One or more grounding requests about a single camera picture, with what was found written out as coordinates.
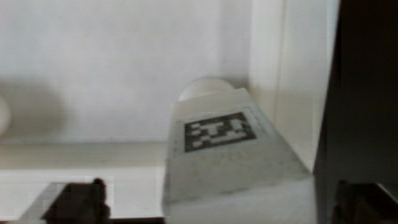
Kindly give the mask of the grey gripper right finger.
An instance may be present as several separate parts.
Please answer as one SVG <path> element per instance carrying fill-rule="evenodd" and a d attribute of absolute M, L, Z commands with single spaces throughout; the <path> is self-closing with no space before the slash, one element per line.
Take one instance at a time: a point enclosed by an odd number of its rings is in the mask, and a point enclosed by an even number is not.
<path fill-rule="evenodd" d="M 350 183 L 336 190 L 330 224 L 398 224 L 398 183 Z"/>

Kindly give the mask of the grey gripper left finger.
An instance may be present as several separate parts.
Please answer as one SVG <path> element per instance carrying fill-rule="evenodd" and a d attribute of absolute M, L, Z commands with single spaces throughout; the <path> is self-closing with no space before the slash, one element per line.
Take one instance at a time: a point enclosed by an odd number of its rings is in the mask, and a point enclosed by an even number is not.
<path fill-rule="evenodd" d="M 107 185 L 99 178 L 66 185 L 41 220 L 46 224 L 110 224 Z"/>

